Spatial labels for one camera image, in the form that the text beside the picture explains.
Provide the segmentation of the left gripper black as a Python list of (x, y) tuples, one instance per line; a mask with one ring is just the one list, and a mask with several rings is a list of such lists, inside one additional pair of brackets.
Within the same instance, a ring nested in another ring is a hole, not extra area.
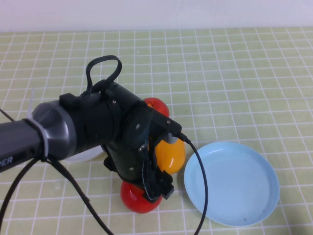
[(143, 190), (147, 201), (155, 202), (161, 195), (168, 199), (173, 194), (173, 177), (166, 171), (161, 172), (155, 148), (150, 147), (148, 141), (134, 149), (123, 142), (111, 141), (104, 145), (104, 150), (108, 155), (104, 166), (124, 182)]

